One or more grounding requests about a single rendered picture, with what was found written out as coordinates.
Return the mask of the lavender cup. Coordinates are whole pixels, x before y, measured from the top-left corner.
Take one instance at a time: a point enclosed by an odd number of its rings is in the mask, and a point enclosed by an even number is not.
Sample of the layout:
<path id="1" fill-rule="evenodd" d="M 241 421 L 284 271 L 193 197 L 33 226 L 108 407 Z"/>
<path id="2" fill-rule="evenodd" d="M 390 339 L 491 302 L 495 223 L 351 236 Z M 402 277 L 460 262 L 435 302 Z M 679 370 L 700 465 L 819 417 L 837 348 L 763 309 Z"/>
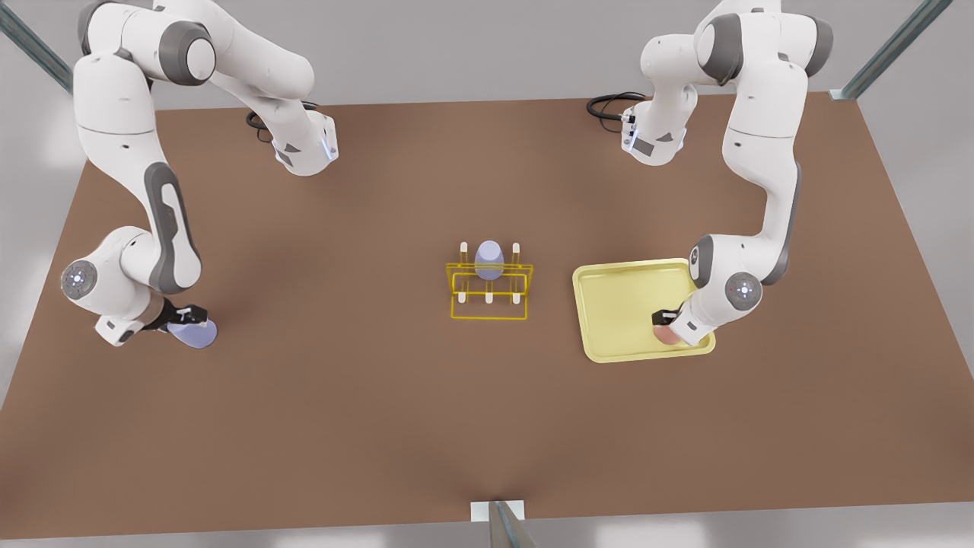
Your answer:
<path id="1" fill-rule="evenodd" d="M 496 241 L 482 242 L 474 254 L 474 272 L 484 281 L 493 281 L 504 273 L 505 259 Z"/>
<path id="2" fill-rule="evenodd" d="M 217 326 L 214 320 L 204 323 L 167 323 L 166 331 L 191 348 L 205 348 L 215 341 Z"/>

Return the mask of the yellow tray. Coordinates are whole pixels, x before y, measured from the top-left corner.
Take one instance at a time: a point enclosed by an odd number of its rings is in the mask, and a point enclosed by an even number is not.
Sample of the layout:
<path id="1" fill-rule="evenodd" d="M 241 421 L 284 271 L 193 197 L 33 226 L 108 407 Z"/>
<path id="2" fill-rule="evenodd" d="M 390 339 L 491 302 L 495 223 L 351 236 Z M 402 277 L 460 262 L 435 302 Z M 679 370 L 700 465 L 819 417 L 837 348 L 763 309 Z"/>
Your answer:
<path id="1" fill-rule="evenodd" d="M 675 310 L 695 291 L 686 259 L 582 265 L 571 277 L 585 354 L 595 363 L 707 354 L 710 333 L 696 346 L 665 346 L 651 315 Z"/>

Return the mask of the silver frame post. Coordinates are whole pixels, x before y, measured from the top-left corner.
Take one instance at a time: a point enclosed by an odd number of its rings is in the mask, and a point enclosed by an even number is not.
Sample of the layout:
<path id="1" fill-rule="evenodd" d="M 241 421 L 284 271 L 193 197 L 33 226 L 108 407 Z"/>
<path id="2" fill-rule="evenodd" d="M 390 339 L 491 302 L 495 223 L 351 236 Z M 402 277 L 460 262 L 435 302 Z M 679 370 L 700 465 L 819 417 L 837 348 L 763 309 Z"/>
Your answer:
<path id="1" fill-rule="evenodd" d="M 490 548 L 538 548 L 524 519 L 523 500 L 470 503 L 470 520 L 489 524 Z"/>
<path id="2" fill-rule="evenodd" d="M 841 87 L 832 89 L 834 101 L 856 101 L 909 48 L 915 39 L 932 24 L 954 0 L 923 0 L 899 25 L 883 45 L 855 75 Z"/>
<path id="3" fill-rule="evenodd" d="M 73 94 L 72 69 L 4 3 L 4 0 L 0 0 L 0 32 L 3 32 L 24 55 L 51 76 L 67 94 Z"/>

